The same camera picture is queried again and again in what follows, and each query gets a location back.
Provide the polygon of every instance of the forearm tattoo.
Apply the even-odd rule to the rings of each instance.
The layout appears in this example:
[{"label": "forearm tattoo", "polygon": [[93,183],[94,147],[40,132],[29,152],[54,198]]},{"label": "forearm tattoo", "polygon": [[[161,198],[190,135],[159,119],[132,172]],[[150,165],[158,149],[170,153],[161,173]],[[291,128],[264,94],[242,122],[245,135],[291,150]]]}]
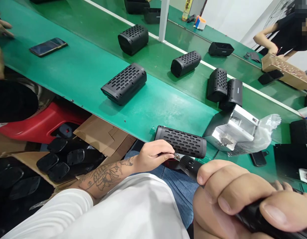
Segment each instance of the forearm tattoo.
[{"label": "forearm tattoo", "polygon": [[88,188],[84,188],[85,190],[90,189],[93,185],[96,185],[100,191],[104,191],[118,183],[123,175],[123,171],[121,170],[122,166],[133,166],[134,157],[131,157],[126,160],[121,160],[119,162],[106,164],[93,170],[92,172],[85,175],[80,182],[87,183]]}]

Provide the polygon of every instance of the smartphone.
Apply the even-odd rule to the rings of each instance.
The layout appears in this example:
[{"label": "smartphone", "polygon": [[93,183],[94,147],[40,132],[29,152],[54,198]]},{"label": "smartphone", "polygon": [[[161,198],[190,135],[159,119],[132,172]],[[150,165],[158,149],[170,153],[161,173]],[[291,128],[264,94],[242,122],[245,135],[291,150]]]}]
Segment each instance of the smartphone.
[{"label": "smartphone", "polygon": [[266,165],[266,159],[262,151],[251,153],[250,156],[255,167],[262,167]]},{"label": "smartphone", "polygon": [[60,38],[53,38],[52,40],[31,47],[29,50],[34,55],[37,55],[38,57],[43,57],[67,45],[68,44]]}]

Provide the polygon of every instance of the plastic bag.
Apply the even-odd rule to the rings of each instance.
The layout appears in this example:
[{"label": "plastic bag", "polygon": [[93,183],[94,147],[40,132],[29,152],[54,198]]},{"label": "plastic bag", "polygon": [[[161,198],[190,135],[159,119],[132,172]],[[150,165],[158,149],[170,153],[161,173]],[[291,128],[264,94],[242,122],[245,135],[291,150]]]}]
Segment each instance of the plastic bag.
[{"label": "plastic bag", "polygon": [[282,119],[278,114],[272,114],[260,120],[252,142],[238,142],[233,151],[227,152],[228,156],[256,153],[266,149],[272,141],[274,129],[280,125]]}]

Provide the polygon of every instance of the red plastic chair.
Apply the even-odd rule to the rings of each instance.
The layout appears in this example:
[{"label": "red plastic chair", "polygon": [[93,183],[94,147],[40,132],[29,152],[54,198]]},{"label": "red plastic chair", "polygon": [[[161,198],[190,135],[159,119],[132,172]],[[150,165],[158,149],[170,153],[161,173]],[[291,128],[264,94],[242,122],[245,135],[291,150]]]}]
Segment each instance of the red plastic chair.
[{"label": "red plastic chair", "polygon": [[51,133],[62,124],[69,122],[81,125],[90,116],[90,113],[68,104],[72,103],[52,102],[45,110],[29,119],[0,124],[0,133],[16,140],[49,144],[55,139]]}]

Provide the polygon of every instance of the tattooed arm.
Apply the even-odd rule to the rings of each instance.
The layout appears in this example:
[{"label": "tattooed arm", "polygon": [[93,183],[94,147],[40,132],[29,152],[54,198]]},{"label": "tattooed arm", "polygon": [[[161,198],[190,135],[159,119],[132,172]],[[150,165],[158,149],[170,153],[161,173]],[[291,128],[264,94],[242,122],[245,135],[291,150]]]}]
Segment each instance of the tattooed arm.
[{"label": "tattooed arm", "polygon": [[103,165],[74,183],[70,188],[88,192],[95,203],[117,184],[133,173],[155,169],[164,161],[173,158],[174,149],[164,140],[145,143],[139,155],[119,162]]}]

